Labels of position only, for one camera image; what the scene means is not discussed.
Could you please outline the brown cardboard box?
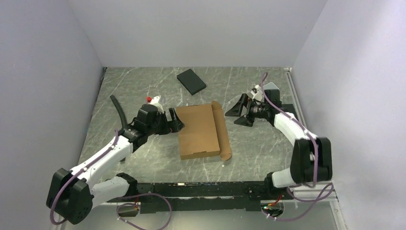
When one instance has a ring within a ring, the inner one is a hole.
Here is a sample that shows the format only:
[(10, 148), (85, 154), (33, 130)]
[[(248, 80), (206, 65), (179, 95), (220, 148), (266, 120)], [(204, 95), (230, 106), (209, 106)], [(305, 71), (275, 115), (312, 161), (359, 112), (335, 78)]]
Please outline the brown cardboard box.
[(227, 161), (232, 157), (225, 114), (219, 102), (177, 107), (176, 112), (185, 125), (179, 132), (181, 160), (218, 156)]

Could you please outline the aluminium frame rail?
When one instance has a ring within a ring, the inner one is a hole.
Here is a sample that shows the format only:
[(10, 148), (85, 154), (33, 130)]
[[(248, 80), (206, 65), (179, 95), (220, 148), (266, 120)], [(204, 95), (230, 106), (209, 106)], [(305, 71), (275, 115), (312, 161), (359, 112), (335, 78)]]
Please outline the aluminium frame rail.
[(160, 207), (159, 194), (174, 210), (246, 209), (266, 200), (293, 200), (286, 189), (266, 190), (263, 182), (210, 182), (210, 183), (138, 183), (126, 176), (114, 177), (91, 188), (85, 181), (75, 179), (62, 188), (62, 182), (52, 182), (47, 206), (61, 214), (77, 211), (82, 216), (105, 202), (132, 202), (137, 198), (146, 212)]

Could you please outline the white translucent plastic case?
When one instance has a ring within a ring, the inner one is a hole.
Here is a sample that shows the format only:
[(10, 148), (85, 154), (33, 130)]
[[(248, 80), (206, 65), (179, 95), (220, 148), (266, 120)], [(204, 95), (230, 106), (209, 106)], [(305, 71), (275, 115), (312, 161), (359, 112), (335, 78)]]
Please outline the white translucent plastic case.
[(264, 90), (280, 90), (278, 86), (276, 86), (273, 82), (269, 82), (263, 85)]

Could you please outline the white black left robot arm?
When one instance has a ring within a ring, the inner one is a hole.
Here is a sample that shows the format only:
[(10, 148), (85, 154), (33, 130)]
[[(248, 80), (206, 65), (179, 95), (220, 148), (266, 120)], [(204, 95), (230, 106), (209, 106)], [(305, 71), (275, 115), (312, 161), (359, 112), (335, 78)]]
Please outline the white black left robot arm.
[(111, 96), (111, 99), (120, 117), (121, 129), (116, 129), (114, 138), (88, 160), (70, 170), (60, 168), (52, 177), (46, 205), (54, 225), (66, 221), (78, 224), (93, 208), (112, 199), (132, 201), (141, 197), (137, 180), (126, 173), (102, 183), (99, 179), (144, 145), (151, 135), (177, 133), (185, 127), (174, 108), (169, 109), (171, 120), (168, 120), (159, 103), (142, 105), (129, 123), (116, 98)]

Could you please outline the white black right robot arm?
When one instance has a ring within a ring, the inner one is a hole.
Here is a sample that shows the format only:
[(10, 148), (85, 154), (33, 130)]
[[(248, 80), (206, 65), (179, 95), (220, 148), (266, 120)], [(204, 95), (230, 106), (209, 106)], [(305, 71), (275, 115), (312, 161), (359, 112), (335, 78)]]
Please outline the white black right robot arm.
[(255, 120), (265, 119), (282, 132), (293, 146), (289, 168), (270, 172), (264, 179), (264, 194), (277, 198), (283, 188), (298, 184), (328, 181), (332, 178), (331, 142), (302, 127), (292, 104), (283, 104), (278, 89), (252, 89), (226, 112), (237, 119), (236, 125), (252, 127)]

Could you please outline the small black box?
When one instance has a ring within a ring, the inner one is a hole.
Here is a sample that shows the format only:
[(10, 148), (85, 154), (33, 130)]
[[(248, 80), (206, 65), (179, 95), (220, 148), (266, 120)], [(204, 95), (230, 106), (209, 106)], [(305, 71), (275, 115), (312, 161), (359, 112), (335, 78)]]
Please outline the small black box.
[(187, 69), (178, 74), (177, 79), (191, 95), (195, 95), (207, 87), (203, 80), (192, 69)]

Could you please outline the black rectangular block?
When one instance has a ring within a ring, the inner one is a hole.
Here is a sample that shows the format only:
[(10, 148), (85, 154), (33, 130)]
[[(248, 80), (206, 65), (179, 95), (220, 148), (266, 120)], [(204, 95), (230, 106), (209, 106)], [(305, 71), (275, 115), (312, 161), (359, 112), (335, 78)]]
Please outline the black rectangular block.
[(292, 103), (282, 104), (281, 110), (289, 117), (295, 118), (295, 120), (300, 121), (299, 116), (297, 115), (297, 112), (295, 110), (295, 106)]

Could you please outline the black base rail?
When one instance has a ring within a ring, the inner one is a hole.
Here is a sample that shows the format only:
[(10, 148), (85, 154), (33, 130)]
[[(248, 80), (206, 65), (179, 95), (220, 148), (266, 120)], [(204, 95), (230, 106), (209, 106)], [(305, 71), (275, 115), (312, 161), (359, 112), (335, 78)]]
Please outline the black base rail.
[(285, 188), (270, 190), (263, 181), (138, 183), (127, 198), (113, 198), (111, 203), (138, 201), (142, 214), (167, 211), (232, 210), (259, 211), (261, 206), (276, 200), (291, 200)]

